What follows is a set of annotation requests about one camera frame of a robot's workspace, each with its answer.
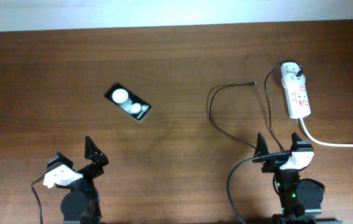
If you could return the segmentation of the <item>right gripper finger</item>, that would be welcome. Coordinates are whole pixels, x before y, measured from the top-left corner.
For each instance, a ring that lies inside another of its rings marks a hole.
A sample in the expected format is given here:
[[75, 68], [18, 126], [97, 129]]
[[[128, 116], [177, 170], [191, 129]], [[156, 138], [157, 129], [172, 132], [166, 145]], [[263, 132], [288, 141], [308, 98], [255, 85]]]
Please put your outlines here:
[[292, 145], [290, 152], [313, 152], [313, 146], [309, 141], [303, 141], [297, 133], [291, 134]]
[[261, 157], [269, 155], [268, 146], [262, 133], [257, 135], [257, 146], [254, 152], [254, 157]]

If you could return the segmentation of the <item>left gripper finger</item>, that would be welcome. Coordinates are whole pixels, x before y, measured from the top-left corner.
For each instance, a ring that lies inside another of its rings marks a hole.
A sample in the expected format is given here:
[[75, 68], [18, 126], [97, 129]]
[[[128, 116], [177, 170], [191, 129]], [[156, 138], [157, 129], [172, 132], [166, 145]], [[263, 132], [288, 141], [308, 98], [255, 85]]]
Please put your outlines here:
[[48, 162], [47, 170], [53, 170], [61, 165], [66, 165], [71, 169], [73, 167], [73, 162], [65, 157], [61, 152], [57, 152], [56, 156]]
[[109, 163], [108, 158], [99, 150], [90, 136], [85, 136], [85, 159], [91, 160], [101, 166]]

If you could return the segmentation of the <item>black smartphone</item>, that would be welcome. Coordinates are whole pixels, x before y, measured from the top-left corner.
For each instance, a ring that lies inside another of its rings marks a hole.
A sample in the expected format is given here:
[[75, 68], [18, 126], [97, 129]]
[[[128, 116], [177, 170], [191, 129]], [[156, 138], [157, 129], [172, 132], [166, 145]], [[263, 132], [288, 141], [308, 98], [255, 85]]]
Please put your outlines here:
[[120, 83], [114, 83], [104, 97], [137, 121], [142, 121], [152, 106]]

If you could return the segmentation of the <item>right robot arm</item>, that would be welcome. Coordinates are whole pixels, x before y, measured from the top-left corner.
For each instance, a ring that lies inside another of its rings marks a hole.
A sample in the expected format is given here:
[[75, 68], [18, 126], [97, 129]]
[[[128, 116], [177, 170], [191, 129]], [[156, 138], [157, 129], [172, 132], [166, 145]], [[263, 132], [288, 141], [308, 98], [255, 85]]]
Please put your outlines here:
[[318, 219], [322, 213], [324, 184], [300, 177], [299, 172], [309, 167], [314, 149], [297, 133], [291, 135], [292, 145], [287, 151], [271, 154], [262, 133], [258, 133], [254, 163], [261, 163], [263, 173], [273, 174], [273, 188], [279, 196], [282, 213], [272, 216], [272, 222], [281, 223], [342, 223], [335, 218]]

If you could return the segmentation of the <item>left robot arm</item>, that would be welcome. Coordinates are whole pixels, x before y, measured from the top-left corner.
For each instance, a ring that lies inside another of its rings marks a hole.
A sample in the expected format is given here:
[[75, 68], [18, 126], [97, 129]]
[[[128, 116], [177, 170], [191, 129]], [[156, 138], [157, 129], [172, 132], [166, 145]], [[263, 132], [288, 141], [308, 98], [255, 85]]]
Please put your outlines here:
[[80, 170], [74, 170], [73, 162], [60, 152], [47, 164], [43, 185], [70, 191], [60, 205], [64, 223], [100, 223], [102, 218], [94, 179], [104, 174], [109, 161], [90, 136], [85, 137], [84, 158], [92, 163]]

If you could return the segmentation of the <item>white USB charger adapter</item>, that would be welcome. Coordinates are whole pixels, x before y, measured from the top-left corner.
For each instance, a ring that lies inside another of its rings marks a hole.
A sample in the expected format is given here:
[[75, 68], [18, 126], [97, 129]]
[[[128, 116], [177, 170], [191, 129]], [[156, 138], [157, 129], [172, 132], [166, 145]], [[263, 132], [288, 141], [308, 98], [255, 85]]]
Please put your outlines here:
[[286, 62], [281, 66], [282, 85], [285, 89], [304, 85], [306, 78], [299, 64]]

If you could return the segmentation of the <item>white power strip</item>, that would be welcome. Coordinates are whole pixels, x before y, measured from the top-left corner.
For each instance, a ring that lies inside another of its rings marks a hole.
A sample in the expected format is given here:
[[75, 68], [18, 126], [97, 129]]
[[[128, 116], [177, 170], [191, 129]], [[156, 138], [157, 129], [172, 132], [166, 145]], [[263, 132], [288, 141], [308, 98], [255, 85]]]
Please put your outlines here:
[[311, 114], [308, 94], [306, 91], [306, 82], [304, 85], [285, 89], [285, 96], [290, 118], [300, 119]]

